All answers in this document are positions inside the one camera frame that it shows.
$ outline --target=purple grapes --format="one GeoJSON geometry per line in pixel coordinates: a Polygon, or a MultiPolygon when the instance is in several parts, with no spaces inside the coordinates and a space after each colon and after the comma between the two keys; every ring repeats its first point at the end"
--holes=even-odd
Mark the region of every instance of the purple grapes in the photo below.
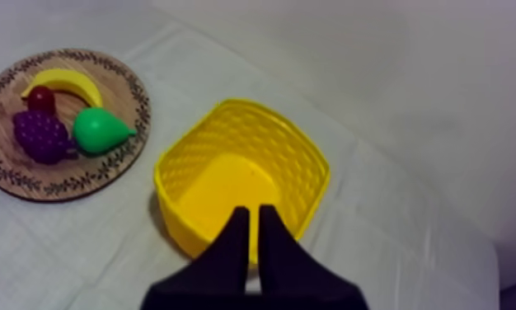
{"type": "Polygon", "coordinates": [[[23,150],[36,162],[53,165],[71,157],[75,148],[68,130],[55,116],[41,110],[19,112],[13,117],[14,135],[23,150]]]}

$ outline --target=plastic basket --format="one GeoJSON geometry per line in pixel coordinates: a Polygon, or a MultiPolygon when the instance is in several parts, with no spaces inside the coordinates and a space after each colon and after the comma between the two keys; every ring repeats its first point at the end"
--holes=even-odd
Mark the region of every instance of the plastic basket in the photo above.
{"type": "Polygon", "coordinates": [[[258,209],[273,204],[299,239],[329,182],[329,165],[294,124],[242,99],[216,106],[155,167],[167,231],[189,256],[216,238],[233,209],[251,211],[249,259],[257,262],[258,209]]]}

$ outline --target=yellow banana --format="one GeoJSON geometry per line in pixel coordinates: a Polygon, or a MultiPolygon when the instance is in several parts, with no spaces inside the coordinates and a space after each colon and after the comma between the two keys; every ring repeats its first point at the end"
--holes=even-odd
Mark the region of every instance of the yellow banana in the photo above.
{"type": "Polygon", "coordinates": [[[74,70],[54,68],[37,73],[21,97],[29,96],[29,92],[35,86],[48,87],[53,91],[71,92],[80,96],[89,106],[102,107],[102,96],[95,83],[87,75],[74,70]]]}

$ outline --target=floral border pattern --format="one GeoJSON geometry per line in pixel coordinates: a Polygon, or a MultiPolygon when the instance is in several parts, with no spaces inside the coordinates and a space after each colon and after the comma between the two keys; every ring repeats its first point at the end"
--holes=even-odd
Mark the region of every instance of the floral border pattern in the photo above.
{"type": "Polygon", "coordinates": [[[59,49],[29,57],[15,64],[1,75],[0,93],[14,81],[18,73],[24,73],[30,68],[40,65],[53,57],[73,59],[78,62],[92,62],[122,77],[127,82],[133,99],[138,102],[138,106],[135,109],[137,112],[137,119],[135,120],[137,134],[129,138],[128,141],[120,145],[114,151],[108,153],[96,171],[86,171],[84,176],[69,177],[58,183],[50,182],[44,184],[41,180],[37,180],[33,176],[25,176],[21,172],[5,169],[2,167],[2,160],[0,159],[0,181],[7,181],[12,186],[20,186],[31,192],[42,190],[47,197],[52,195],[57,196],[61,193],[78,189],[84,190],[85,187],[89,186],[93,181],[110,179],[110,172],[119,167],[125,159],[137,155],[137,146],[144,143],[148,135],[147,130],[150,126],[149,99],[143,87],[139,85],[138,78],[124,67],[119,66],[108,58],[98,56],[89,50],[59,49]]]}

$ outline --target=white table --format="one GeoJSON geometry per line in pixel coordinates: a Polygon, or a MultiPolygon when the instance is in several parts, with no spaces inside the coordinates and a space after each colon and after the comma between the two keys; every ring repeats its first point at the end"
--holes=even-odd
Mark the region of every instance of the white table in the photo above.
{"type": "Polygon", "coordinates": [[[498,308],[487,240],[397,164],[212,40],[146,4],[0,1],[0,70],[58,47],[133,68],[151,97],[151,135],[120,179],[86,198],[33,204],[0,191],[0,310],[135,309],[152,282],[187,264],[162,236],[152,167],[229,96],[280,111],[326,155],[331,184],[302,244],[357,283],[371,309],[498,308]]]}

